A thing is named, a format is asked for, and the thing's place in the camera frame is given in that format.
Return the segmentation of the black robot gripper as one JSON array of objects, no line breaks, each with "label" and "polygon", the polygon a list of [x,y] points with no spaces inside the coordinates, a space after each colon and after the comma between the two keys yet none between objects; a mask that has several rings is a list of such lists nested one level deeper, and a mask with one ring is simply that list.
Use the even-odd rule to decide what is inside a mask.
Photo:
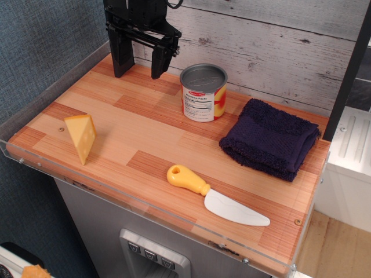
[{"label": "black robot gripper", "polygon": [[120,78],[127,69],[128,42],[153,49],[151,77],[159,79],[179,54],[181,32],[167,20],[169,8],[178,9],[182,1],[104,1],[106,26],[110,39],[114,75]]}]

